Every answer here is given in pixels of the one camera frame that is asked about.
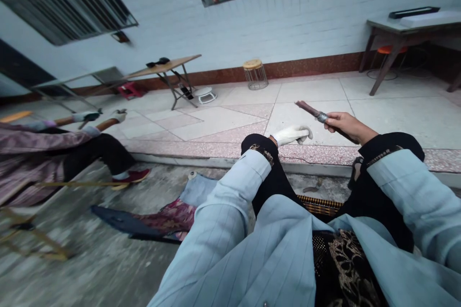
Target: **white cotton glove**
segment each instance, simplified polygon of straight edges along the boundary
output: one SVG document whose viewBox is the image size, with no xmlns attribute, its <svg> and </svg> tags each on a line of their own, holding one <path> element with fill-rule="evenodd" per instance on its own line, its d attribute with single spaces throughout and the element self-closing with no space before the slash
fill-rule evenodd
<svg viewBox="0 0 461 307">
<path fill-rule="evenodd" d="M 126 119 L 126 112 L 118 113 L 118 111 L 116 110 L 110 115 L 110 118 L 116 119 L 119 123 L 122 123 Z"/>
<path fill-rule="evenodd" d="M 302 145 L 302 143 L 309 137 L 312 139 L 314 136 L 312 135 L 312 131 L 306 125 L 300 126 L 290 126 L 281 131 L 278 131 L 275 134 L 271 134 L 272 137 L 277 141 L 277 144 L 280 146 L 289 144 L 293 141 L 297 141 L 298 144 Z"/>
<path fill-rule="evenodd" d="M 74 122 L 82 122 L 87 120 L 88 118 L 91 119 L 90 121 L 96 120 L 101 114 L 98 112 L 83 112 L 83 113 L 75 113 L 72 114 L 72 118 Z"/>
</svg>

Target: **small wire cage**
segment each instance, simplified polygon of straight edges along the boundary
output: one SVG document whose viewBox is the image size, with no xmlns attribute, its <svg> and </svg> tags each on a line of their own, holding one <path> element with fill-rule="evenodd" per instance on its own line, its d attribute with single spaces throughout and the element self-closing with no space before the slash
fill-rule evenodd
<svg viewBox="0 0 461 307">
<path fill-rule="evenodd" d="M 269 85 L 264 65 L 259 59 L 253 59 L 243 64 L 243 72 L 248 81 L 248 89 L 261 90 Z"/>
</svg>

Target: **pink patterned jacket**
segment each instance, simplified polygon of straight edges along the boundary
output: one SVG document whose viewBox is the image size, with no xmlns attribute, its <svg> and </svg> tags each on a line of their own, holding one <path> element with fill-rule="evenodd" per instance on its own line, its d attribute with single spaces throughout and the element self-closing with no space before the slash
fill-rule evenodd
<svg viewBox="0 0 461 307">
<path fill-rule="evenodd" d="M 63 181 L 65 156 L 49 156 L 47 151 L 75 147 L 91 138 L 85 131 L 43 134 L 25 126 L 0 123 L 0 206 L 6 202 L 9 206 L 31 206 L 46 198 L 56 187 L 30 186 L 19 195 L 9 195 L 25 181 Z"/>
</svg>

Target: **wooden board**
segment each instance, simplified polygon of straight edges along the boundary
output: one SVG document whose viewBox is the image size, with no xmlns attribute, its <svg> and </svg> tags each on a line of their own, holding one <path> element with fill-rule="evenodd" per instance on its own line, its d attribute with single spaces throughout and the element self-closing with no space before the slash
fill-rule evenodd
<svg viewBox="0 0 461 307">
<path fill-rule="evenodd" d="M 134 78 L 134 77 L 142 77 L 142 76 L 145 76 L 145 75 L 150 75 L 150 74 L 157 74 L 157 73 L 166 73 L 178 66 L 181 66 L 191 60 L 194 60 L 196 58 L 199 58 L 201 57 L 202 54 L 198 54 L 198 55 L 192 55 L 192 56 L 189 56 L 189 57 L 185 57 L 185 58 L 180 58 L 180 59 L 174 59 L 174 60 L 171 60 L 169 63 L 165 64 L 165 65 L 156 65 L 154 66 L 153 68 L 145 68 L 143 70 L 140 70 L 138 72 L 134 72 L 134 73 L 131 73 L 127 76 L 124 77 L 124 79 L 130 79 L 130 78 Z"/>
</svg>

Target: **hand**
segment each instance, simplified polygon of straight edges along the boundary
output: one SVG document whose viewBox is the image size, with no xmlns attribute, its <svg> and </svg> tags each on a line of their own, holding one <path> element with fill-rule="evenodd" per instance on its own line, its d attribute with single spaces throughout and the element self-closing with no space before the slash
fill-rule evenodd
<svg viewBox="0 0 461 307">
<path fill-rule="evenodd" d="M 74 122 L 82 122 L 82 121 L 94 121 L 96 120 L 101 114 L 98 112 L 83 112 L 83 113 L 76 113 L 72 114 L 72 119 Z"/>
<path fill-rule="evenodd" d="M 117 120 L 119 123 L 122 123 L 125 121 L 126 119 L 126 112 L 124 113 L 119 113 L 118 110 L 114 111 L 111 115 L 110 115 L 110 118 L 111 119 L 115 119 Z"/>
<path fill-rule="evenodd" d="M 272 137 L 277 141 L 279 146 L 289 144 L 293 141 L 297 141 L 298 144 L 302 143 L 309 137 L 312 139 L 314 136 L 309 127 L 305 125 L 301 126 L 290 126 L 281 130 L 275 134 L 272 134 Z"/>
<path fill-rule="evenodd" d="M 334 133 L 336 132 L 334 127 L 339 128 L 362 146 L 378 135 L 378 132 L 361 123 L 349 113 L 332 112 L 328 113 L 327 116 L 329 119 L 324 124 L 326 130 Z"/>
</svg>

